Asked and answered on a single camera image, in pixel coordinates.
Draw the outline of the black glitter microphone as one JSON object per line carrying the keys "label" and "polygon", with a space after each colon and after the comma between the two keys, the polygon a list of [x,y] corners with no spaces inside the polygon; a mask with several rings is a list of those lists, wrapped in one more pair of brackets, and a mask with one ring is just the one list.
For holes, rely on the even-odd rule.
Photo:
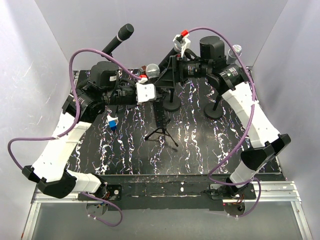
{"label": "black glitter microphone", "polygon": [[[160,68],[159,68],[159,66],[157,64],[155,64],[155,63],[148,64],[146,66],[145,73],[146,73],[146,76],[148,78],[148,81],[151,84],[154,84],[155,86],[158,86],[157,85],[157,81],[158,81],[158,79],[160,77]],[[157,105],[158,109],[164,110],[163,102],[164,102],[164,100],[160,100],[160,101],[155,100],[153,103],[155,105]]]}

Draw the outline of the small black tripod stand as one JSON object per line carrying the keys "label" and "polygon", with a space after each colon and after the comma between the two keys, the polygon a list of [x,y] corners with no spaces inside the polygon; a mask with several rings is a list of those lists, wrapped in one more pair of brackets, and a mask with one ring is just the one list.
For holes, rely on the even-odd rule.
{"label": "small black tripod stand", "polygon": [[167,130],[168,121],[166,119],[163,101],[153,101],[152,109],[154,112],[156,129],[147,136],[145,136],[144,139],[147,141],[153,134],[162,134],[164,136],[169,137],[173,141],[174,145],[178,147],[178,143],[173,139],[173,137]]}

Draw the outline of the matte black microphone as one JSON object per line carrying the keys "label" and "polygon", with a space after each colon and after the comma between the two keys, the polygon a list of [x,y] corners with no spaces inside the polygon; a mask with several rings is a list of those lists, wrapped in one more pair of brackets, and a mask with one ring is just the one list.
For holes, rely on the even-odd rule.
{"label": "matte black microphone", "polygon": [[103,53],[111,55],[112,52],[124,41],[129,39],[134,33],[134,27],[130,23],[126,23],[123,25],[116,36],[106,45],[106,47],[102,50]]}

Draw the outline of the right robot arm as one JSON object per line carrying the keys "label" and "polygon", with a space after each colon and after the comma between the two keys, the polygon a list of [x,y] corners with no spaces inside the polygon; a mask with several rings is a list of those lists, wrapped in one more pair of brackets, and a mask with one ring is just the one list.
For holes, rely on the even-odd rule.
{"label": "right robot arm", "polygon": [[156,84],[173,88],[188,78],[206,78],[217,91],[216,100],[225,100],[245,127],[250,147],[240,154],[240,163],[222,183],[221,188],[232,199],[245,192],[249,181],[291,142],[288,134],[281,134],[263,112],[253,89],[253,80],[242,64],[236,61],[242,54],[240,45],[233,45],[225,53],[225,43],[218,36],[203,37],[200,56],[189,46],[188,34],[177,34],[174,47],[158,65],[160,77]]}

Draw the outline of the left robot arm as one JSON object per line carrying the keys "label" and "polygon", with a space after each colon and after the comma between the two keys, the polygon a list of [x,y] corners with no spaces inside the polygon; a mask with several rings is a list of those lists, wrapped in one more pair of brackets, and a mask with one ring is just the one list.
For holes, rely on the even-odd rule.
{"label": "left robot arm", "polygon": [[65,168],[73,149],[82,135],[105,111],[106,106],[131,106],[154,102],[156,87],[148,83],[160,76],[160,67],[149,64],[145,75],[136,82],[128,80],[122,85],[118,74],[119,67],[114,62],[100,61],[91,68],[90,77],[80,88],[74,85],[65,101],[60,127],[72,122],[69,129],[61,134],[47,137],[48,145],[32,165],[26,165],[22,174],[37,184],[45,195],[62,199],[73,192],[89,193],[95,200],[107,194],[107,183],[93,173],[77,173]]}

